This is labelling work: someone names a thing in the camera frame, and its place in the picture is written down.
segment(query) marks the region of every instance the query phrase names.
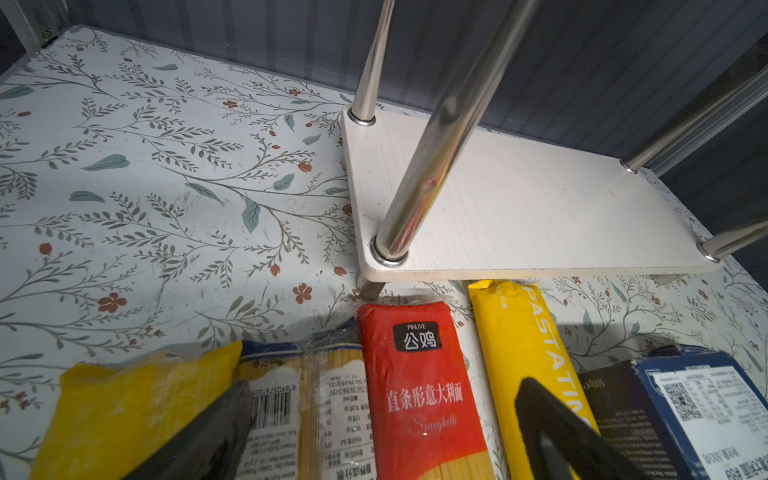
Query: qr code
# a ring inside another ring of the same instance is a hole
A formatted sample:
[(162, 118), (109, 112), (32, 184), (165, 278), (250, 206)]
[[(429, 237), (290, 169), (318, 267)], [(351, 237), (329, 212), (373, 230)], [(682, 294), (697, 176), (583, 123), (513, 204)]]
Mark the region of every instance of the qr code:
[(703, 419), (699, 407), (696, 406), (693, 399), (688, 395), (688, 391), (685, 389), (685, 385), (682, 383), (670, 383), (665, 385), (664, 389), (667, 390), (667, 396), (672, 401), (672, 406), (680, 415), (680, 420), (687, 422), (692, 419)]

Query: red spaghetti package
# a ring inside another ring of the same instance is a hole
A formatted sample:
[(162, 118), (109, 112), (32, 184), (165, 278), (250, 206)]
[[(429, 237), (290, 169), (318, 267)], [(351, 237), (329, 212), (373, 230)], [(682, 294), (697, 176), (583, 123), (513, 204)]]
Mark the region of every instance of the red spaghetti package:
[(448, 306), (357, 314), (379, 479), (494, 478)]

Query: dark wall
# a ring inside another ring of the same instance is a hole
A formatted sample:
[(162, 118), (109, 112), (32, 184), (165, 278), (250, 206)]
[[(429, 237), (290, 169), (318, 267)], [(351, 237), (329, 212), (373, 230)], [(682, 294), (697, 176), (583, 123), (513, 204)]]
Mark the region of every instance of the dark wall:
[[(712, 233), (768, 217), (768, 99), (661, 180)], [(768, 289), (768, 237), (733, 256)]]
[(24, 45), (18, 40), (8, 19), (0, 11), (0, 74), (8, 70), (25, 53)]
[[(354, 90), (380, 0), (68, 0), (75, 23)], [(380, 97), (431, 109), (510, 0), (400, 0)], [(768, 33), (763, 0), (548, 0), (482, 119), (626, 157)]]

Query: white shelf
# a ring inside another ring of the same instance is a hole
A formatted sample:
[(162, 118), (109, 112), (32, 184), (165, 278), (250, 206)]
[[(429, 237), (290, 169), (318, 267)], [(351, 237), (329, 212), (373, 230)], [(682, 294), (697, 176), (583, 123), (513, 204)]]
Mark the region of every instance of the white shelf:
[(427, 120), (341, 115), (362, 274), (374, 282), (703, 273), (698, 236), (618, 159), (476, 129), (396, 268), (369, 245)]

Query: white label sticker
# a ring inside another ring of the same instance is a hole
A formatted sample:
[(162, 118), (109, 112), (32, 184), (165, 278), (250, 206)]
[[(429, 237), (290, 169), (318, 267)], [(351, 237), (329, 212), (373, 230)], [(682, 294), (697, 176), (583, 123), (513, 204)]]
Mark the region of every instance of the white label sticker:
[(296, 478), (299, 461), (299, 373), (281, 366), (248, 383), (253, 425), (235, 478)]
[(328, 370), (319, 387), (323, 480), (376, 478), (365, 364)]
[(768, 410), (736, 369), (651, 375), (711, 480), (768, 479)]

